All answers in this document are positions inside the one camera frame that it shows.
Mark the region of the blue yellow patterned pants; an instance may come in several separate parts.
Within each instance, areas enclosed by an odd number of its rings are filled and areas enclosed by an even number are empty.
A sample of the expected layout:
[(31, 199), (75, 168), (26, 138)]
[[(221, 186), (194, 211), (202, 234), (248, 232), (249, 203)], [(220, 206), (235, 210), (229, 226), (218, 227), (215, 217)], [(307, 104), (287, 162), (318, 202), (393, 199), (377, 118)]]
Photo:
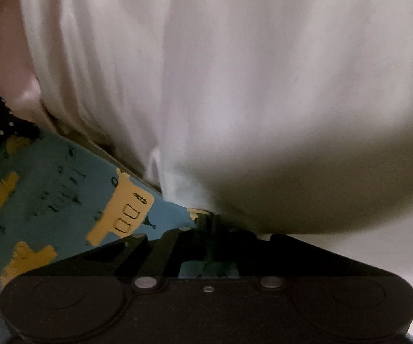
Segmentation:
[(0, 284), (118, 241), (188, 231), (208, 217), (165, 201), (123, 168), (57, 135), (0, 140)]

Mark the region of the pink satin bedsheet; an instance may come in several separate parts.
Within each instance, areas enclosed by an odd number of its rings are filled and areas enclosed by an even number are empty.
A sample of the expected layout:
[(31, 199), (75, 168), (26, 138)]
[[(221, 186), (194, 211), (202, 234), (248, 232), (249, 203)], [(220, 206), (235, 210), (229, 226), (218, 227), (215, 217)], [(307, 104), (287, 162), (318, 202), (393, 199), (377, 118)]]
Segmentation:
[(413, 0), (0, 0), (0, 95), (173, 203), (413, 273)]

